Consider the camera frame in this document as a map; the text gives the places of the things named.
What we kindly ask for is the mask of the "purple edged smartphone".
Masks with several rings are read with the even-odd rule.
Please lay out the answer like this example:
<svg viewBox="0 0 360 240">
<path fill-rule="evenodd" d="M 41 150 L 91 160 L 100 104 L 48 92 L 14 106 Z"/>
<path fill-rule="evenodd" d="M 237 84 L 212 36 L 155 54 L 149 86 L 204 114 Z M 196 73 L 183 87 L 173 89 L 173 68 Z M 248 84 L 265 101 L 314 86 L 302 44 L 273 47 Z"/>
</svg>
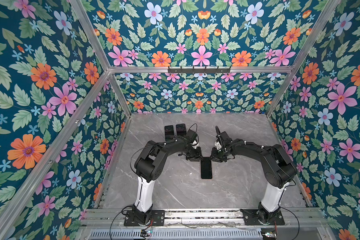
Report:
<svg viewBox="0 0 360 240">
<path fill-rule="evenodd" d="M 165 141 L 172 140 L 175 137 L 175 131 L 173 125 L 165 126 Z"/>
</svg>

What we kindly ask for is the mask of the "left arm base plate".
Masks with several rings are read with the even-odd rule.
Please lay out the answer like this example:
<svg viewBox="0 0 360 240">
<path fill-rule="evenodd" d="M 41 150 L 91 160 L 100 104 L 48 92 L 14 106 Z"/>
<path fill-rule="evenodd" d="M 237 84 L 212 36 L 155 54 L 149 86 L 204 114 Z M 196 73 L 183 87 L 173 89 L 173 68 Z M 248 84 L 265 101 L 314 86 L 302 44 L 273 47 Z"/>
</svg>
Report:
<svg viewBox="0 0 360 240">
<path fill-rule="evenodd" d="M 125 227 L 148 227 L 163 226 L 165 221 L 164 210 L 148 210 L 146 213 L 135 211 L 127 211 L 124 226 Z"/>
</svg>

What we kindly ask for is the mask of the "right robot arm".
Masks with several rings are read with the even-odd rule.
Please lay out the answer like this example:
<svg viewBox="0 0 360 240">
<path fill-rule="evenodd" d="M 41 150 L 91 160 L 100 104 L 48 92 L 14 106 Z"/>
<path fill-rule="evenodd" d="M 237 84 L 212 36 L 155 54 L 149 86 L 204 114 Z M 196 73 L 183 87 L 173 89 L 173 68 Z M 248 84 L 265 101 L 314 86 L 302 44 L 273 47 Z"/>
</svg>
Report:
<svg viewBox="0 0 360 240">
<path fill-rule="evenodd" d="M 233 140 L 226 132 L 221 132 L 219 127 L 216 127 L 216 132 L 212 161 L 222 163 L 236 156 L 244 156 L 260 162 L 268 183 L 259 210 L 268 214 L 277 212 L 285 189 L 297 174 L 297 169 L 284 147 L 280 144 L 263 146 L 242 139 Z"/>
</svg>

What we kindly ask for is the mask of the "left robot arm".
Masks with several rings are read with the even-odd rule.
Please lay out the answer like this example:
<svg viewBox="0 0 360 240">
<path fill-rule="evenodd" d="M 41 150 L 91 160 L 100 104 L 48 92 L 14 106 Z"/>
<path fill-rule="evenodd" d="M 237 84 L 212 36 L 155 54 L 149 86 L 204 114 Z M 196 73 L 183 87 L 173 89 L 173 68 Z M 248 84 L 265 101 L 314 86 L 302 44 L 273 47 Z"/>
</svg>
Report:
<svg viewBox="0 0 360 240">
<path fill-rule="evenodd" d="M 199 161 L 202 157 L 197 132 L 187 130 L 184 124 L 165 127 L 165 141 L 149 141 L 135 162 L 138 176 L 138 193 L 135 208 L 147 213 L 153 206 L 153 191 L 156 180 L 162 174 L 166 161 L 173 154 L 181 154 L 187 161 Z"/>
</svg>

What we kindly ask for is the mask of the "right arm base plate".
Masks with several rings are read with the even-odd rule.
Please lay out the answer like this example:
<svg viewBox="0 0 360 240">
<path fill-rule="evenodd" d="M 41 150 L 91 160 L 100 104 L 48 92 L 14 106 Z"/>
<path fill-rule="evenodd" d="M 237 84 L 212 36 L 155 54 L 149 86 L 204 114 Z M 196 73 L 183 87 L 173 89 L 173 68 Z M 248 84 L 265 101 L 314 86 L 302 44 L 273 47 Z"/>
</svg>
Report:
<svg viewBox="0 0 360 240">
<path fill-rule="evenodd" d="M 276 224 L 277 226 L 284 226 L 285 221 L 280 209 L 274 212 L 267 212 L 265 209 L 240 209 L 243 214 L 245 225 L 255 226 L 263 225 L 270 226 Z"/>
</svg>

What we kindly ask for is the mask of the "blue edged smartphone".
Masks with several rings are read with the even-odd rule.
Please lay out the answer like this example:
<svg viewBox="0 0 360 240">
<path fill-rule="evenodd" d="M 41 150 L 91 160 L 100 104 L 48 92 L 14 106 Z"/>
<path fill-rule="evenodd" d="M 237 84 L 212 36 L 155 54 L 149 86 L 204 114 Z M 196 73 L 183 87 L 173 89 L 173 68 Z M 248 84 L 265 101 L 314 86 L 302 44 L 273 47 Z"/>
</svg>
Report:
<svg viewBox="0 0 360 240">
<path fill-rule="evenodd" d="M 211 180 L 213 178 L 212 161 L 210 158 L 203 158 L 201 164 L 201 179 Z"/>
</svg>

